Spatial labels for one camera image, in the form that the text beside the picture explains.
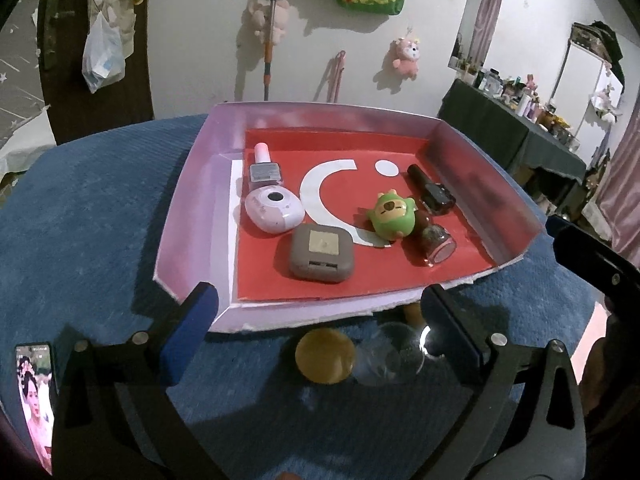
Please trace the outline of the clear plastic cup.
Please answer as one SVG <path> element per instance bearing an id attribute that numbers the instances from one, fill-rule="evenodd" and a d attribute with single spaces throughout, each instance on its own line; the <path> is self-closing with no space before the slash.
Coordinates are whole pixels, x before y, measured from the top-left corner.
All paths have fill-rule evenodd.
<path id="1" fill-rule="evenodd" d="M 356 345 L 352 377 L 367 387 L 401 385 L 420 373 L 424 361 L 420 335 L 406 324 L 386 323 Z"/>

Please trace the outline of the blue fuzzy table cover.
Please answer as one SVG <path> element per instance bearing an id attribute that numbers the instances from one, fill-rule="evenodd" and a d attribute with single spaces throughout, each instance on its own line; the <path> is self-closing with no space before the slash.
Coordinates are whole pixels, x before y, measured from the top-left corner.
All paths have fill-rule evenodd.
<path id="1" fill-rule="evenodd" d="M 200 116 L 94 134 L 44 153 L 1 209 L 1 404 L 29 438 L 14 348 L 47 341 L 58 370 L 76 341 L 119 344 L 168 312 L 153 281 L 160 234 Z M 559 339 L 575 349 L 596 292 L 555 262 L 539 235 L 525 257 L 454 290 L 486 330 L 516 344 Z M 348 380 L 313 385 L 299 375 L 299 334 L 211 334 L 171 401 L 233 479 L 405 479 L 470 397 L 444 360 L 427 360 L 403 385 Z"/>

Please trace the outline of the grey square earbud case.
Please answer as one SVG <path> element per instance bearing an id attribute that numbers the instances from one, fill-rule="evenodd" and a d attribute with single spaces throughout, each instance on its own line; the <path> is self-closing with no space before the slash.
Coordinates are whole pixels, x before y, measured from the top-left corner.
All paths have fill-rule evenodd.
<path id="1" fill-rule="evenodd" d="M 296 278 L 341 283 L 352 276 L 354 263 L 354 242 L 344 229 L 303 223 L 293 230 L 288 268 Z"/>

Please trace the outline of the rhinestone black cylinder holder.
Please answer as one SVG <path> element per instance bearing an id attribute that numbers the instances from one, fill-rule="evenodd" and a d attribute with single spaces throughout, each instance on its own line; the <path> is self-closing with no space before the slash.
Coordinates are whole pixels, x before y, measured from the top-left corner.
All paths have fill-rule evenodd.
<path id="1" fill-rule="evenodd" d="M 442 331 L 425 325 L 420 333 L 419 346 L 421 352 L 429 360 L 439 360 L 444 357 L 444 340 Z"/>

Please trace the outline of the white pink round device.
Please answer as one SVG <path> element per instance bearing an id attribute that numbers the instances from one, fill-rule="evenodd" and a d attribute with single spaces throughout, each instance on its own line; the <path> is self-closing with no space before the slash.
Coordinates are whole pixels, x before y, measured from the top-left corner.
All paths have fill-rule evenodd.
<path id="1" fill-rule="evenodd" d="M 282 234 L 299 226 L 306 211 L 300 199 L 281 185 L 255 188 L 246 196 L 244 207 L 248 218 L 262 232 Z"/>

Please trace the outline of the green capybara squishy toy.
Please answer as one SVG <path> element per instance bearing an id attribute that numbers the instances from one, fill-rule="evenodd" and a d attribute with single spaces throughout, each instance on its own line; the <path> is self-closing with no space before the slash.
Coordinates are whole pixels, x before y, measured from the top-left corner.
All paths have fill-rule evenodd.
<path id="1" fill-rule="evenodd" d="M 409 236 L 416 226 L 416 201 L 411 197 L 401 197 L 392 188 L 386 193 L 378 193 L 367 217 L 376 235 L 393 243 Z"/>

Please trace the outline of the pink curtain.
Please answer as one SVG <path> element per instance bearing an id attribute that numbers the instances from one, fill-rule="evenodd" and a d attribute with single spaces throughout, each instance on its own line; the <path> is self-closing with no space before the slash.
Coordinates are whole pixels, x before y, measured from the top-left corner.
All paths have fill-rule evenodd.
<path id="1" fill-rule="evenodd" d="M 639 101 L 636 101 L 598 198 L 600 211 L 611 228 L 614 252 L 636 268 L 639 266 L 640 231 L 639 142 Z"/>

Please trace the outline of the dark green covered side table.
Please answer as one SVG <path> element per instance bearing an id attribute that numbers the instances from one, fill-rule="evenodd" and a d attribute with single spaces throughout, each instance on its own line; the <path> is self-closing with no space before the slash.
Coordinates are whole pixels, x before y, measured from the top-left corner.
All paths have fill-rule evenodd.
<path id="1" fill-rule="evenodd" d="M 529 168 L 576 182 L 585 177 L 586 164 L 551 133 L 459 79 L 442 98 L 438 118 L 510 174 Z"/>

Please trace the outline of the tan round cake half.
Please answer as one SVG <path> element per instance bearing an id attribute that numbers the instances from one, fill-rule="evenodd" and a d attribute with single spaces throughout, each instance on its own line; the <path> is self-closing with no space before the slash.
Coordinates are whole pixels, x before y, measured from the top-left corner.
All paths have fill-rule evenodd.
<path id="1" fill-rule="evenodd" d="M 355 360 L 355 344 L 334 328 L 311 330 L 300 338 L 295 349 L 298 370 L 319 385 L 335 385 L 349 378 Z"/>

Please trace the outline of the tan egg shaped object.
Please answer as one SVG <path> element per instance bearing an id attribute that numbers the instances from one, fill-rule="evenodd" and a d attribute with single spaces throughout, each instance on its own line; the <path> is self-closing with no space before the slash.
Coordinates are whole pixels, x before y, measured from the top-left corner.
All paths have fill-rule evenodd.
<path id="1" fill-rule="evenodd" d="M 418 302 L 406 304 L 404 307 L 405 318 L 407 324 L 414 330 L 423 330 L 427 326 L 427 322 L 423 317 L 421 306 Z"/>

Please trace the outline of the dark wooden door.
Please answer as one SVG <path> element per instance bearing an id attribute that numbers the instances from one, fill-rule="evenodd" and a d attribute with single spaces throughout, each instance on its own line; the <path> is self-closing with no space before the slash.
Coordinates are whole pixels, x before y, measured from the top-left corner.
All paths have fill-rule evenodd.
<path id="1" fill-rule="evenodd" d="M 39 0 L 37 48 L 44 104 L 57 144 L 154 118 L 148 55 L 149 1 L 132 7 L 132 55 L 124 76 L 92 91 L 90 0 Z"/>

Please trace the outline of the smartphone with lit screen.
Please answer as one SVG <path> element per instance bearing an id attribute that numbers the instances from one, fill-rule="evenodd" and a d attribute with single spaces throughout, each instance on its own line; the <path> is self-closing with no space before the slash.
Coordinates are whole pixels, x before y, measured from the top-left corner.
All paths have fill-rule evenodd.
<path id="1" fill-rule="evenodd" d="M 56 396 L 50 344 L 15 347 L 16 379 L 26 427 L 38 462 L 52 474 L 52 404 Z"/>

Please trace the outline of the white plastic bag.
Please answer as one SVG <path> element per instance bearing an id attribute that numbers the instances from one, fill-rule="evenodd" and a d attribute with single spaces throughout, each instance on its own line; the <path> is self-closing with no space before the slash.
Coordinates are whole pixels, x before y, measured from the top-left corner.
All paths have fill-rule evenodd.
<path id="1" fill-rule="evenodd" d="M 91 94 L 125 77 L 126 61 L 119 28 L 112 27 L 102 12 L 90 27 L 81 73 Z"/>

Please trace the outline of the dark brown round-capped bottle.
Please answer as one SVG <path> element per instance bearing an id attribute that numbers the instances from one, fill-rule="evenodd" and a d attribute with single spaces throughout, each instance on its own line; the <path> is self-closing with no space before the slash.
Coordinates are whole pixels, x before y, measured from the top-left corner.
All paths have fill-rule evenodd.
<path id="1" fill-rule="evenodd" d="M 413 235 L 424 261 L 429 266 L 434 266 L 449 259 L 457 249 L 457 243 L 451 234 L 443 226 L 435 223 L 426 211 L 419 209 L 414 215 L 416 225 Z"/>

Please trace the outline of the black nail polish bottle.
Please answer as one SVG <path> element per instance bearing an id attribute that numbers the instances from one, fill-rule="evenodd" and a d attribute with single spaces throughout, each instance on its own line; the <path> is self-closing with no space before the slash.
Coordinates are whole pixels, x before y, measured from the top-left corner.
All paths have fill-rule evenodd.
<path id="1" fill-rule="evenodd" d="M 448 188 L 431 180 L 420 166 L 411 164 L 407 169 L 407 174 L 418 190 L 421 203 L 435 216 L 448 214 L 456 206 L 456 199 Z"/>

